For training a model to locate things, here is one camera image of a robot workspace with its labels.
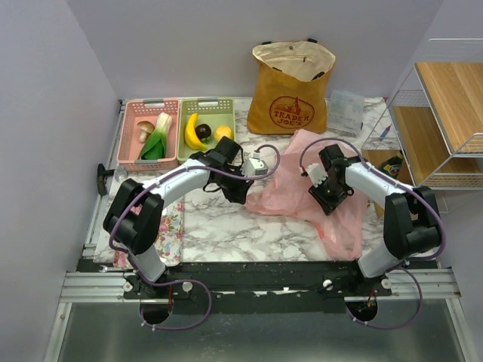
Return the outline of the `yellow lemon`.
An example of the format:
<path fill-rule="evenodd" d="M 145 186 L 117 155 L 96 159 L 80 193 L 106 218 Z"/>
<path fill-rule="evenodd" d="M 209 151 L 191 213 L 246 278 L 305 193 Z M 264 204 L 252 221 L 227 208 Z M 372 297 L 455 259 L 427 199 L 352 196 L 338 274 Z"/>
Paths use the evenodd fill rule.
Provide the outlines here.
<path fill-rule="evenodd" d="M 214 132 L 214 140 L 218 143 L 224 137 L 234 140 L 234 133 L 231 127 L 220 125 Z"/>

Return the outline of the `blue pen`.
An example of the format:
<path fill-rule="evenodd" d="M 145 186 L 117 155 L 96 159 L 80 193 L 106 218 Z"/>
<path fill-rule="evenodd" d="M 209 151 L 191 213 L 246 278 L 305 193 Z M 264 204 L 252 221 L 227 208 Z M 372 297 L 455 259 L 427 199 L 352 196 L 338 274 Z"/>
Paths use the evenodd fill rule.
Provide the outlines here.
<path fill-rule="evenodd" d="M 379 136 L 379 140 L 384 141 L 385 138 L 387 138 L 388 133 L 391 131 L 391 129 L 392 129 L 392 124 L 389 124 L 387 127 L 385 127 L 385 129 L 383 130 L 383 132 Z"/>

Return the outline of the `pink plastic grocery bag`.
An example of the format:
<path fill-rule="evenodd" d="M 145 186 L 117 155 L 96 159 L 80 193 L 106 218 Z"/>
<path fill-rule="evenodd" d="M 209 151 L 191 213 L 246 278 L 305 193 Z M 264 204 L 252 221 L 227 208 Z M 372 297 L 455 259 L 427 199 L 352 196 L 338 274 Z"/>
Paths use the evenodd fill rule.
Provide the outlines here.
<path fill-rule="evenodd" d="M 300 158 L 304 165 L 320 164 L 318 153 L 331 141 L 320 142 L 302 151 L 321 137 L 307 130 L 297 131 L 281 155 L 280 165 L 273 178 L 261 192 L 247 196 L 249 211 L 268 216 L 287 216 L 310 222 L 318 233 L 315 240 L 331 259 L 351 260 L 362 255 L 362 220 L 367 210 L 368 198 L 360 191 L 347 197 L 330 215 L 309 194 L 310 178 L 301 176 Z"/>

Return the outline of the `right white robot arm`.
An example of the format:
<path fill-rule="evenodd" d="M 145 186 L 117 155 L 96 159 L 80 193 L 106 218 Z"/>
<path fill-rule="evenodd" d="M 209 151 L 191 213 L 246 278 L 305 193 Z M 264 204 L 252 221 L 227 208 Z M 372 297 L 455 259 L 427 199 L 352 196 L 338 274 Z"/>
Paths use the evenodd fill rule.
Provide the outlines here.
<path fill-rule="evenodd" d="M 419 254 L 444 246 L 445 232 L 433 190 L 413 188 L 393 179 L 361 155 L 348 157 L 337 144 L 324 147 L 319 162 L 302 167 L 312 185 L 309 194 L 331 215 L 355 191 L 363 192 L 384 211 L 383 242 L 357 261 L 347 277 L 355 295 L 365 295 L 374 279 Z"/>

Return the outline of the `dark brown round fruit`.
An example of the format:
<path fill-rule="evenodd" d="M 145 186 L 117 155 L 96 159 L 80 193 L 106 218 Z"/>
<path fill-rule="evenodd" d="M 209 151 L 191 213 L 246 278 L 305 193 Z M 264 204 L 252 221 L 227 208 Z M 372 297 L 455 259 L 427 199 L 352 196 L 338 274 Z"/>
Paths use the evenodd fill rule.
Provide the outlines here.
<path fill-rule="evenodd" d="M 207 124 L 199 124 L 195 127 L 195 135 L 202 143 L 209 143 L 211 141 L 211 128 Z"/>

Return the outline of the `green plastic basket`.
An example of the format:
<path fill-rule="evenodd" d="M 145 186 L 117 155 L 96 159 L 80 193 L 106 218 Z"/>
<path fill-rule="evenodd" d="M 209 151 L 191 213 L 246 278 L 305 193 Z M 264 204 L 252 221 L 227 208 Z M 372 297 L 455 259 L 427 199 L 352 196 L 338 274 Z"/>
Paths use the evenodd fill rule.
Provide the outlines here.
<path fill-rule="evenodd" d="M 196 125 L 207 124 L 212 133 L 219 126 L 227 126 L 235 135 L 234 102 L 229 97 L 215 98 L 186 98 L 180 101 L 180 114 L 178 121 L 177 160 L 182 164 L 196 150 L 191 149 L 185 142 L 184 132 L 190 116 L 198 113 Z"/>

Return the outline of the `clear plastic box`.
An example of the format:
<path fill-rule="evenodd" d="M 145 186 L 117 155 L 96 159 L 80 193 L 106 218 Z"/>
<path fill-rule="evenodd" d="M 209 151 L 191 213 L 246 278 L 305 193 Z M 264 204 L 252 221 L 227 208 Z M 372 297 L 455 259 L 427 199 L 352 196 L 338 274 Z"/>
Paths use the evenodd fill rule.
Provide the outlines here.
<path fill-rule="evenodd" d="M 331 93 L 328 128 L 359 135 L 363 127 L 365 98 L 343 90 Z"/>

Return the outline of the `brown toy mushroom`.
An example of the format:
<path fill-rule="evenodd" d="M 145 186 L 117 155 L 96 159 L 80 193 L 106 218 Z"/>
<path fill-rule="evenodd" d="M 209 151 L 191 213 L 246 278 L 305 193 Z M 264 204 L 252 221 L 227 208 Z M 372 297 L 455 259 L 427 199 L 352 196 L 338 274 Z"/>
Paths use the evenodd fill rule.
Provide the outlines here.
<path fill-rule="evenodd" d="M 155 130 L 155 126 L 150 121 L 140 121 L 137 126 L 140 130 L 139 142 L 145 143 Z"/>

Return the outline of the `yellow banana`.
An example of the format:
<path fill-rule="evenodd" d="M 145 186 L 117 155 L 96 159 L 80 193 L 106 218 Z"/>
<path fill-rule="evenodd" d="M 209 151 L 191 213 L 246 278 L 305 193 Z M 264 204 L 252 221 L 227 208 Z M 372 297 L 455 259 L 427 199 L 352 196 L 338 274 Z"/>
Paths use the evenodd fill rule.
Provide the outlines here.
<path fill-rule="evenodd" d="M 192 150 L 206 151 L 207 146 L 198 138 L 195 132 L 196 122 L 198 120 L 198 113 L 193 113 L 185 126 L 184 139 L 185 143 Z"/>

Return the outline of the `floral tray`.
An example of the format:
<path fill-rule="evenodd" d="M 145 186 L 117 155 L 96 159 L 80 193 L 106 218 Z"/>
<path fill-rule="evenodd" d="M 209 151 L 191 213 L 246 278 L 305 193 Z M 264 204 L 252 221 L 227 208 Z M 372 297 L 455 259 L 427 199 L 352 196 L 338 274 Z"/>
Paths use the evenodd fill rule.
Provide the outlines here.
<path fill-rule="evenodd" d="M 184 198 L 179 198 L 163 210 L 158 237 L 154 243 L 162 262 L 173 267 L 181 262 Z"/>

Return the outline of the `green glass bottle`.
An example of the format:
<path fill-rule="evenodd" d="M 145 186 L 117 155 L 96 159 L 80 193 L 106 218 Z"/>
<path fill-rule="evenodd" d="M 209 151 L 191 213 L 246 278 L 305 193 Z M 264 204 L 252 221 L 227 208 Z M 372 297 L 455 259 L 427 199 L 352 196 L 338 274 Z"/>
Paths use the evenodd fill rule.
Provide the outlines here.
<path fill-rule="evenodd" d="M 395 155 L 393 155 L 388 160 L 384 161 L 382 164 L 378 166 L 378 170 L 387 176 L 397 179 L 399 172 L 401 170 L 401 166 L 404 160 L 404 156 L 401 150 L 397 151 Z"/>

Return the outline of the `pink plastic basket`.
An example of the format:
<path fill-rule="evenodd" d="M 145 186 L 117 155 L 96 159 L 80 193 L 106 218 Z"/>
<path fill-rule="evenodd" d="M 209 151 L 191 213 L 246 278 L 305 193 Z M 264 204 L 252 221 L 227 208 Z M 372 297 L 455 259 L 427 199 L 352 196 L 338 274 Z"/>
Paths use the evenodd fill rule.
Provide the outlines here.
<path fill-rule="evenodd" d="M 172 170 L 178 166 L 179 109 L 180 101 L 177 98 L 131 100 L 126 103 L 117 161 L 127 172 Z M 166 155 L 157 161 L 141 160 L 139 159 L 139 154 L 143 144 L 139 141 L 139 138 L 142 129 L 137 125 L 141 121 L 148 121 L 155 125 L 158 115 L 162 112 L 169 114 L 173 118 L 167 134 Z"/>

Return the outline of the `green leek vegetable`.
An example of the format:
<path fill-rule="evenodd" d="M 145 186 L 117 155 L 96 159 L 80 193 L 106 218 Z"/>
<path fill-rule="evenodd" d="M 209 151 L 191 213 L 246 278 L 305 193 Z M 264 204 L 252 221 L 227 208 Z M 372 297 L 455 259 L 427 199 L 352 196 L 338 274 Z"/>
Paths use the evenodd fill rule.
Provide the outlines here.
<path fill-rule="evenodd" d="M 166 156 L 168 149 L 168 134 L 173 124 L 173 118 L 168 113 L 158 115 L 156 126 L 149 135 L 140 151 L 141 160 L 158 160 Z"/>

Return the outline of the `yellow Trader Joe's tote bag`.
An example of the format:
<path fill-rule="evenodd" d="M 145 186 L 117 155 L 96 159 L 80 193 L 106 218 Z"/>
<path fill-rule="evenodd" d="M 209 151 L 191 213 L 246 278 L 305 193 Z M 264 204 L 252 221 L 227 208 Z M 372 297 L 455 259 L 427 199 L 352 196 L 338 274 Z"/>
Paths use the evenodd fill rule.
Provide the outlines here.
<path fill-rule="evenodd" d="M 264 42 L 252 49 L 259 65 L 248 130 L 264 135 L 327 129 L 326 88 L 336 56 L 314 39 Z"/>

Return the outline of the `black mounting rail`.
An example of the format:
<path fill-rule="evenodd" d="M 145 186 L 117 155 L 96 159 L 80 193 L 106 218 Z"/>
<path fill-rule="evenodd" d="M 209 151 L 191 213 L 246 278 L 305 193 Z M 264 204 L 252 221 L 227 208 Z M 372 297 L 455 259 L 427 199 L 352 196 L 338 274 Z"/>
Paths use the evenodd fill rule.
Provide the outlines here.
<path fill-rule="evenodd" d="M 343 313 L 346 301 L 391 296 L 388 277 L 366 279 L 356 262 L 183 262 L 154 285 L 137 273 L 83 261 L 68 286 L 82 301 L 128 302 L 149 313 Z"/>

